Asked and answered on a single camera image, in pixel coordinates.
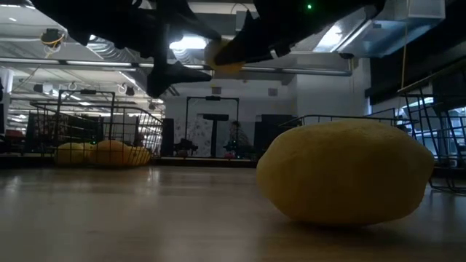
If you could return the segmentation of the black T-shaped stand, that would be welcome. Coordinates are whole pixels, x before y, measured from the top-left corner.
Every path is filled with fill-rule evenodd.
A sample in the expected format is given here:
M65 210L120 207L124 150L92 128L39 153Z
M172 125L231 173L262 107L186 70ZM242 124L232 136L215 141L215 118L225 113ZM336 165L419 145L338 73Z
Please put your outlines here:
M211 142L210 142L210 158L216 158L218 123L227 122L229 120L229 115L227 114L204 114L203 119L211 121L213 124L212 132L211 132Z

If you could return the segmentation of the black pillar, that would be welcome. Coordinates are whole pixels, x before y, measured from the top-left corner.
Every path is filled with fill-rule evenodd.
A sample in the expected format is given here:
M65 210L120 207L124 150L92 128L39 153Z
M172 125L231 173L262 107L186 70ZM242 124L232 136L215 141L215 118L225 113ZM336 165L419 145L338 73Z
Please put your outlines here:
M163 119L160 156L172 156L174 149L174 119Z

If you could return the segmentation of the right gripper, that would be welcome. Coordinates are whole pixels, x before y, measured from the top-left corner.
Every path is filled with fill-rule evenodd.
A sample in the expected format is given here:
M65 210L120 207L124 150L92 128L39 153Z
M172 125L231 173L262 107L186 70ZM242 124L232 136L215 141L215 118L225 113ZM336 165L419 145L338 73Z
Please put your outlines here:
M243 26L232 45L223 47L214 57L216 65L273 60L274 56L267 48L250 48L263 45L263 27L266 45L278 57L289 54L292 46L307 37L307 0L253 0L253 3L259 17L254 17L251 11L245 12Z

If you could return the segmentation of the bright ceiling light panel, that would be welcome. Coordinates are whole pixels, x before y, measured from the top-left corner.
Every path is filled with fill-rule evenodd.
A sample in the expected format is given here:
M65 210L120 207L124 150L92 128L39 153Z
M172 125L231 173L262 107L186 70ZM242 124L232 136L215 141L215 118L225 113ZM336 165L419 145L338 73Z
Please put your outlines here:
M185 50L185 49L204 49L207 46L207 41L200 36L184 36L179 41L170 43L171 50Z

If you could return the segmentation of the grey ceiling junction box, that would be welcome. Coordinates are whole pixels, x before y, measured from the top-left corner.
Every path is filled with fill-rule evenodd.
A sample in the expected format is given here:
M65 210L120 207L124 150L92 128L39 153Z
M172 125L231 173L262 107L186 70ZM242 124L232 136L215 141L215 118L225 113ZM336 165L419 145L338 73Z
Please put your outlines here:
M252 19L252 14L249 10L246 11L237 11L236 12L236 24L235 32L239 33L245 25L247 25Z

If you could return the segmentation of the orange mango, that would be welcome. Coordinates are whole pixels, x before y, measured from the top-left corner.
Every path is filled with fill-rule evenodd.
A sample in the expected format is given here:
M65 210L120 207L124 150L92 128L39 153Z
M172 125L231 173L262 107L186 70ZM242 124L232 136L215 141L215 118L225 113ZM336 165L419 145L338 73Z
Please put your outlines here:
M91 150L88 160L90 164L106 167L122 167L127 165L131 147L118 140L103 140Z

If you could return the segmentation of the black cabinet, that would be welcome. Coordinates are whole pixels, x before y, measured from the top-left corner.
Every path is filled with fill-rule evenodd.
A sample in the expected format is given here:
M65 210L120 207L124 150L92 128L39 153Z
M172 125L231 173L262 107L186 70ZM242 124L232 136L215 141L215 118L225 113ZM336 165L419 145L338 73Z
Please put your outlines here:
M255 122L254 148L259 157L269 148L272 141L283 132L301 126L296 116L283 114L262 114Z

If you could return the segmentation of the long horizontal ceiling pipe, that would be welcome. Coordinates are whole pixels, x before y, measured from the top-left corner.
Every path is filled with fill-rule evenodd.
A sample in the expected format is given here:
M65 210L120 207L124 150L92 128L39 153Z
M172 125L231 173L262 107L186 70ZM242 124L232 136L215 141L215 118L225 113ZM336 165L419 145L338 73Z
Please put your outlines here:
M87 61L87 60L54 60L42 58L18 58L18 57L0 57L0 63L13 65L38 65L38 66L80 66L89 68L152 68L151 63L137 62L107 62L107 61ZM258 67L245 66L241 72L254 72L266 74L301 74L301 75L316 75L316 76L351 76L351 71L328 70L328 69L313 69L313 68L273 68L273 67Z

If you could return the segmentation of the round silver ventilation duct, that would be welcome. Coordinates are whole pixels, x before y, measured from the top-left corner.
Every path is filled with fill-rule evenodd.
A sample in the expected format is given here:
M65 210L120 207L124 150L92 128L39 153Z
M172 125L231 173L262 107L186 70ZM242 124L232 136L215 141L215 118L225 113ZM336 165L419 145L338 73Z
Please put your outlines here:
M122 58L125 58L125 60L129 62L137 62L135 58L131 56L130 51L127 51L126 48L120 49L118 48L116 43L99 38L94 35L90 36L90 39L87 42L87 46L107 62L119 62ZM152 69L162 67L164 66L153 65ZM136 80L141 80L143 76L146 77L145 82L143 83L143 86L145 87L146 91L147 77L149 74L145 74L142 69L137 68L135 75L138 77L136 78Z

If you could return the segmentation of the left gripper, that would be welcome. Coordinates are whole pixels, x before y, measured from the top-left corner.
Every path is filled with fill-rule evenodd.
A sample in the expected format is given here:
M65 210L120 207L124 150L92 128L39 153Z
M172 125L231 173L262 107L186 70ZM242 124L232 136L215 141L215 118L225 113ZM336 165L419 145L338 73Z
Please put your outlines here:
M154 66L147 77L146 94L158 98L174 84L209 82L212 76L184 66L181 62L167 63L167 26L157 17L154 9L142 9L143 0L119 0L124 19L123 43L120 49L139 52L144 59L152 58ZM221 40L221 34L202 22L191 10L187 0L169 0L172 14L170 22L181 29L210 40Z

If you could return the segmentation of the black background rig frame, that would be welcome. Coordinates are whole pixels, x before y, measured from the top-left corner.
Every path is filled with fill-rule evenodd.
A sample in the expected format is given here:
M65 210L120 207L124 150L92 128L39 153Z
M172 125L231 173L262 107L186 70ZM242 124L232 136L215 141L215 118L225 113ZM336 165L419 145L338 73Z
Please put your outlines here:
M239 98L223 98L221 96L188 96L186 98L186 113L185 113L185 130L184 130L184 138L187 139L188 134L188 120L189 120L189 102L190 100L197 99L197 100L206 100L206 101L222 101L222 100L233 100L236 102L236 120L239 119L239 108L240 108L240 99Z

